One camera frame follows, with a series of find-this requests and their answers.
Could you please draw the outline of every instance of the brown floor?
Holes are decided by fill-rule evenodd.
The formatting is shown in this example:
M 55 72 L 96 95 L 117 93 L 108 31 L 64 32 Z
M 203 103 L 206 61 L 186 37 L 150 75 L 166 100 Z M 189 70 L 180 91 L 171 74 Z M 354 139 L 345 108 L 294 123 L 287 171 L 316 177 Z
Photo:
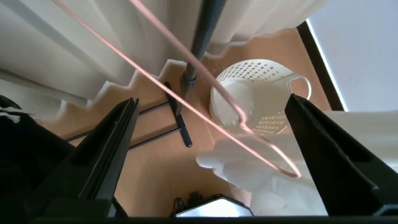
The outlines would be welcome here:
M 267 37 L 256 37 L 242 46 L 230 47 L 222 56 L 206 57 L 203 63 L 215 75 L 241 60 L 266 58 L 285 65 L 308 77 L 312 83 L 311 101 L 322 110 L 330 110 L 326 96 L 315 74 L 305 47 L 296 29 L 283 30 Z M 167 80 L 177 90 L 178 79 L 184 67 L 169 63 L 161 80 Z M 301 81 L 293 83 L 299 95 L 307 94 Z M 164 93 L 143 76 L 135 76 L 127 87 L 111 85 L 97 97 L 90 109 L 67 105 L 65 113 L 56 121 L 43 122 L 47 129 L 63 138 L 93 128 L 110 109 L 129 97 L 139 98 L 141 108 L 148 108 L 165 101 Z M 194 107 L 208 115 L 210 86 L 198 77 L 194 94 L 188 97 Z M 207 125 L 186 108 L 182 111 L 193 146 L 187 149 L 179 133 L 172 134 L 128 152 L 116 190 L 116 198 L 131 216 L 167 216 L 172 211 L 175 197 L 186 198 L 198 190 L 204 196 L 223 193 L 247 200 L 241 190 L 231 190 L 229 183 L 217 178 L 212 170 L 199 167 L 195 156 L 213 149 L 215 141 L 223 135 Z M 175 127 L 169 107 L 139 117 L 132 143 Z

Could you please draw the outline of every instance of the curtain fold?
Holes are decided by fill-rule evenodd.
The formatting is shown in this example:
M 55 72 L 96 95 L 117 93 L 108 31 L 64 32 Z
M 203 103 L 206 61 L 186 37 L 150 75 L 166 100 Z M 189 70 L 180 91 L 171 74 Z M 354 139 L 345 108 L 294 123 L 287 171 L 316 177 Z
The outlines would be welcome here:
M 183 59 L 127 0 L 62 2 L 154 75 L 167 59 Z M 190 47 L 200 0 L 142 2 Z M 327 2 L 227 0 L 210 49 L 214 53 L 231 41 L 293 28 Z M 126 86 L 134 74 L 134 68 L 57 5 L 43 0 L 0 0 L 0 67 L 18 74 L 9 82 L 45 86 L 60 92 L 51 97 L 80 106 L 81 99 L 93 100 L 106 81 Z

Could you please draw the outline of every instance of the white wall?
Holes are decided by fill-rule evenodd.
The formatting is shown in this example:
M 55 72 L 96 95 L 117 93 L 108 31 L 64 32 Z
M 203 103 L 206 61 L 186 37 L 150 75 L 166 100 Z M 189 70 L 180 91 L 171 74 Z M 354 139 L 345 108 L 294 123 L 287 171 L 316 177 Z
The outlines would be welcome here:
M 307 22 L 345 110 L 398 110 L 398 1 L 332 0 Z

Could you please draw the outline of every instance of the white laundry basket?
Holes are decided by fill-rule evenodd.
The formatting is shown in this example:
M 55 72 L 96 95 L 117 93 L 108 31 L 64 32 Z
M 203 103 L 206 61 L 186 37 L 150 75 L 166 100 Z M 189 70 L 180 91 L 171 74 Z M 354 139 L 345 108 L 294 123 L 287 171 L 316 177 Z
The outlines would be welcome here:
M 245 60 L 229 66 L 218 75 L 217 81 L 238 102 L 248 117 L 248 126 L 258 134 L 278 134 L 287 125 L 284 108 L 292 93 L 290 82 L 303 78 L 285 66 L 271 60 Z M 238 115 L 214 89 L 211 89 L 211 117 L 233 134 L 242 134 Z

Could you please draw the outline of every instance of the clothes hanger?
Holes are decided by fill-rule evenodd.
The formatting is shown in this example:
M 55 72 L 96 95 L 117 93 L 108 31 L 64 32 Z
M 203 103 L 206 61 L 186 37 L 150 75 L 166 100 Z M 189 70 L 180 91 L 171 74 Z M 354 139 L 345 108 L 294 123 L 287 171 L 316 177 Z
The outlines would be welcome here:
M 58 5 L 62 10 L 64 10 L 69 16 L 74 18 L 79 24 L 81 24 L 83 27 L 85 27 L 88 31 L 90 31 L 94 36 L 99 38 L 104 44 L 106 44 L 111 50 L 113 50 L 115 53 L 117 53 L 120 57 L 122 57 L 127 63 L 131 64 L 134 68 L 136 68 L 138 71 L 140 71 L 145 77 L 147 77 L 150 81 L 155 83 L 159 88 L 161 88 L 163 91 L 168 93 L 170 96 L 175 98 L 177 101 L 179 101 L 182 105 L 186 106 L 189 110 L 194 112 L 196 115 L 198 115 L 201 119 L 206 121 L 208 124 L 212 125 L 214 128 L 216 128 L 219 132 L 223 133 L 226 137 L 230 138 L 232 141 L 234 141 L 236 144 L 240 145 L 243 149 L 247 150 L 250 152 L 252 155 L 260 159 L 261 161 L 265 162 L 272 168 L 276 169 L 277 171 L 293 178 L 300 178 L 302 175 L 297 168 L 297 166 L 294 164 L 294 162 L 284 154 L 284 152 L 279 149 L 278 146 L 276 146 L 274 143 L 270 142 L 268 139 L 256 134 L 253 130 L 251 130 L 247 125 L 247 117 L 243 111 L 243 109 L 236 103 L 236 101 L 233 99 L 233 97 L 216 81 L 216 79 L 213 77 L 213 75 L 207 70 L 207 68 L 193 55 L 191 52 L 176 38 L 176 36 L 169 31 L 166 26 L 164 26 L 163 23 L 161 23 L 158 18 L 153 15 L 148 8 L 143 5 L 139 0 L 129 0 L 139 12 L 142 13 L 143 16 L 145 16 L 163 35 L 166 37 L 167 40 L 175 47 L 177 48 L 184 56 L 185 58 L 198 70 L 198 73 L 203 75 L 210 84 L 216 88 L 216 90 L 220 93 L 220 95 L 228 102 L 229 105 L 235 110 L 235 112 L 239 116 L 239 127 L 247 133 L 249 136 L 252 138 L 258 140 L 259 142 L 263 143 L 264 145 L 270 147 L 273 149 L 278 155 L 283 158 L 283 160 L 288 163 L 288 165 L 292 168 L 293 172 L 287 171 L 283 168 L 280 168 L 276 165 L 274 165 L 272 162 L 268 161 L 267 159 L 263 158 L 260 154 L 258 154 L 256 151 L 252 150 L 250 147 L 247 145 L 243 144 L 241 141 L 239 141 L 237 138 L 235 138 L 233 135 L 231 135 L 229 132 L 227 132 L 225 129 L 223 129 L 221 126 L 218 126 L 216 123 L 214 123 L 211 119 L 207 118 L 205 115 L 203 115 L 201 112 L 196 110 L 193 106 L 191 106 L 189 103 L 187 103 L 184 99 L 179 97 L 176 93 L 173 91 L 169 90 L 163 83 L 158 81 L 158 79 L 154 78 L 149 72 L 145 71 L 143 68 L 141 68 L 136 62 L 131 60 L 129 57 L 124 55 L 119 49 L 117 49 L 115 46 L 113 46 L 111 43 L 109 43 L 104 37 L 99 35 L 95 30 L 93 30 L 87 23 L 85 23 L 83 20 L 81 20 L 72 10 L 67 8 L 64 4 L 62 4 L 59 0 L 52 0 L 56 5 Z

